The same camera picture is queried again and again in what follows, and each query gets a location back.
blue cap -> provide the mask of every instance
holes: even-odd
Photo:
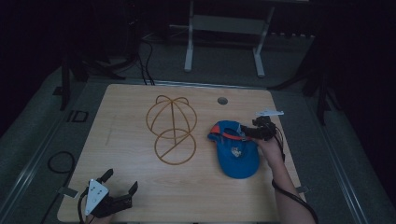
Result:
[[[219,165],[224,174],[243,179],[256,173],[260,164],[257,144],[245,137],[238,122],[219,121],[207,137],[216,142]]]

wooden table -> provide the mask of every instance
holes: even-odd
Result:
[[[184,97],[188,105],[183,104],[187,101],[182,99],[181,103],[174,104],[172,115],[171,105],[156,105],[159,95],[169,99]],[[227,98],[228,104],[219,104],[220,97]],[[110,85],[69,188],[82,192],[90,179],[100,177],[106,170],[113,168],[114,175],[105,183],[110,196],[124,195],[135,181],[139,184],[133,197],[133,207],[117,213],[114,221],[276,221],[278,217],[271,186],[272,175],[262,154],[262,163],[255,175],[246,179],[233,179],[221,171],[216,146],[206,137],[212,126],[223,119],[236,120],[253,127],[251,121],[257,117],[255,113],[264,108],[276,109],[269,91]],[[172,128],[174,124],[178,130],[188,130],[186,120],[189,122],[192,137],[187,137],[163,157],[170,162],[186,160],[194,151],[195,140],[196,149],[189,161],[170,165],[157,157],[154,148],[162,155],[162,147],[172,145],[175,141],[159,138],[149,130],[148,125],[157,114],[160,115],[153,125],[155,133]],[[282,130],[278,116],[271,119]],[[298,187],[300,181],[286,139],[284,150],[286,165]],[[77,221],[77,204],[77,199],[64,197],[58,218],[64,222]]]

metal stand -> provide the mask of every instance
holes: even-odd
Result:
[[[206,15],[194,15],[194,3],[190,0],[190,19],[189,19],[189,43],[187,46],[186,62],[184,71],[190,72],[192,68],[193,42],[192,35],[194,30],[218,31],[228,33],[238,33],[247,35],[260,35],[260,42],[253,49],[254,62],[256,64],[257,76],[264,77],[264,69],[262,66],[262,45],[267,36],[271,19],[274,15],[274,7],[270,7],[265,21],[251,19],[237,19],[226,17],[215,17]]]

black cable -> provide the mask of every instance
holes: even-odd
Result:
[[[304,202],[301,198],[297,197],[296,195],[283,190],[280,186],[277,185],[275,180],[272,181],[272,186],[274,189],[278,190],[283,195],[288,196],[289,198],[293,199],[295,202],[299,203],[300,205],[304,206],[312,215],[312,218],[315,220],[315,223],[318,224],[318,216],[315,213],[315,210],[306,202]]]
[[[155,86],[154,80],[152,79],[151,75],[149,74],[149,59],[151,58],[151,54],[152,54],[152,45],[148,41],[143,40],[143,39],[142,39],[142,42],[149,46],[149,54],[148,54],[148,58],[146,59],[145,68],[146,68],[146,73],[148,75],[151,85]]]
[[[279,145],[279,148],[282,152],[282,158],[283,161],[285,161],[285,153],[283,152],[283,134],[282,132],[276,127],[276,132],[279,133],[280,135],[280,139],[278,139],[276,137],[276,134],[274,135],[275,140],[277,141],[277,144]],[[312,215],[313,219],[315,220],[315,223],[318,223],[318,216],[315,213],[315,210],[306,202],[304,202],[301,198],[297,197],[296,195],[287,192],[285,190],[283,190],[276,182],[275,180],[272,181],[272,186],[274,187],[274,189],[278,190],[280,193],[286,195],[287,197],[293,199],[295,202],[301,204],[302,206],[304,206]]]
[[[81,195],[79,196],[78,199],[78,219],[79,219],[79,224],[84,224],[84,219],[82,218],[82,213],[81,213],[81,203],[82,203],[82,199],[88,194],[88,187],[85,188],[84,192],[81,193]]]
[[[71,158],[71,165],[70,165],[70,168],[69,168],[68,170],[65,170],[65,171],[58,171],[58,170],[55,170],[54,168],[52,168],[52,165],[51,165],[52,160],[53,160],[55,157],[57,157],[57,156],[59,156],[59,155],[61,155],[61,154],[66,154],[66,155],[68,155],[68,156]],[[69,182],[69,180],[70,180],[70,178],[71,178],[71,176],[72,176],[72,174],[73,174],[73,172],[74,172],[74,170],[75,170],[75,167],[76,167],[76,160],[75,160],[73,154],[71,154],[70,152],[68,152],[68,151],[60,151],[60,152],[55,153],[54,155],[52,155],[52,156],[49,158],[49,160],[47,161],[47,166],[48,166],[48,168],[49,168],[53,173],[55,173],[55,174],[68,174],[68,175],[67,175],[67,178],[66,178],[66,180],[64,181],[64,184],[63,184],[63,187],[66,187],[67,183]],[[45,220],[47,219],[48,214],[50,213],[50,210],[52,209],[52,206],[53,206],[53,205],[56,203],[56,201],[58,200],[59,195],[60,195],[59,193],[56,194],[55,198],[52,200],[52,203],[49,205],[49,208],[47,209],[46,214],[42,217],[40,223],[44,223],[44,222],[45,222]]]

